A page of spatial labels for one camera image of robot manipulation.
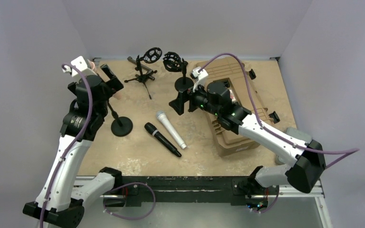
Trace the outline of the beige microphone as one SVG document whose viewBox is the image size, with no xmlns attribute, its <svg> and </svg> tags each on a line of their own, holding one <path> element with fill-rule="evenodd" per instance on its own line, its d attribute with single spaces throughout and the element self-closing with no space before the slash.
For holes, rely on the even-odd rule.
<svg viewBox="0 0 365 228">
<path fill-rule="evenodd" d="M 98 74 L 98 68 L 96 67 L 96 65 L 95 65 L 95 63 L 94 62 L 92 62 L 92 61 L 90 61 L 90 60 L 88 60 L 88 63 L 89 63 L 89 65 L 90 65 L 90 68 L 96 73 L 96 74 Z M 112 95 L 112 97 L 113 98 L 115 98 L 115 99 L 117 99 L 117 100 L 120 100 L 121 99 L 121 97 L 122 97 L 122 95 L 121 95 L 121 93 L 120 92 L 117 92 L 117 93 L 115 93 L 114 95 Z"/>
</svg>

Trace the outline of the black clip microphone stand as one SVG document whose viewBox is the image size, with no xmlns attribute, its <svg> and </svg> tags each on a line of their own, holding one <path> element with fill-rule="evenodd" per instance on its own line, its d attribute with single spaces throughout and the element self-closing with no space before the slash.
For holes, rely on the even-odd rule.
<svg viewBox="0 0 365 228">
<path fill-rule="evenodd" d="M 108 108 L 110 109 L 111 115 L 114 118 L 111 124 L 111 132 L 113 135 L 117 137 L 124 137 L 128 135 L 133 129 L 133 122 L 130 118 L 125 116 L 119 116 L 118 113 L 113 109 L 110 105 L 110 102 L 107 102 Z"/>
</svg>

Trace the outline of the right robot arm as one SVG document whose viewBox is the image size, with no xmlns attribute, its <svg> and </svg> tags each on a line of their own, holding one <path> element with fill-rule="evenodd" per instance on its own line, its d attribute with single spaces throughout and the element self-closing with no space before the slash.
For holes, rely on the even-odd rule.
<svg viewBox="0 0 365 228">
<path fill-rule="evenodd" d="M 232 101 L 229 89 L 222 82 L 179 91 L 169 106 L 182 115 L 186 102 L 189 112 L 206 111 L 225 130 L 254 140 L 283 159 L 280 166 L 259 166 L 251 173 L 248 188 L 253 193 L 273 185 L 291 185 L 300 192 L 310 193 L 326 169 L 320 143 L 307 143 L 258 119 L 252 111 Z"/>
</svg>

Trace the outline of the black microphone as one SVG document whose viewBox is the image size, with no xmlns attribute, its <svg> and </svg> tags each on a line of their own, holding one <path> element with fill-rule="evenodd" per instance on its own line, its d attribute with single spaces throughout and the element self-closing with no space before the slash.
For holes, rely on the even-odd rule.
<svg viewBox="0 0 365 228">
<path fill-rule="evenodd" d="M 181 158 L 182 155 L 178 151 L 178 149 L 168 140 L 164 135 L 162 135 L 159 130 L 150 122 L 147 122 L 144 125 L 145 130 L 152 135 L 155 139 L 157 139 L 165 148 L 167 148 L 172 154 Z"/>
</svg>

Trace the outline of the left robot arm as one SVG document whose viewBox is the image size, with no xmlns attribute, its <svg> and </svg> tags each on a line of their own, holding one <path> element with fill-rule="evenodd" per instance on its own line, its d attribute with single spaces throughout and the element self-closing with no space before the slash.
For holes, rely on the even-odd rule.
<svg viewBox="0 0 365 228">
<path fill-rule="evenodd" d="M 38 221 L 39 228 L 75 228 L 86 208 L 102 194 L 118 194 L 123 187 L 120 171 L 108 167 L 82 187 L 74 187 L 81 163 L 110 112 L 109 99 L 123 84 L 107 65 L 101 70 L 108 81 L 83 61 L 62 68 L 74 79 L 68 89 L 76 98 L 63 118 L 57 154 L 43 189 L 23 208 L 25 215 Z"/>
</svg>

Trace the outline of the white microphone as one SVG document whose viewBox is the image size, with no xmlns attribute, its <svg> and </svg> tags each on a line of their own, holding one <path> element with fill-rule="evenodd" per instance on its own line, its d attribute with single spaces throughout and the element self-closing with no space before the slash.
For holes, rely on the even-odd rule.
<svg viewBox="0 0 365 228">
<path fill-rule="evenodd" d="M 156 112 L 157 120 L 165 127 L 169 134 L 173 137 L 176 143 L 184 150 L 187 148 L 185 141 L 182 139 L 180 134 L 173 127 L 164 111 Z"/>
</svg>

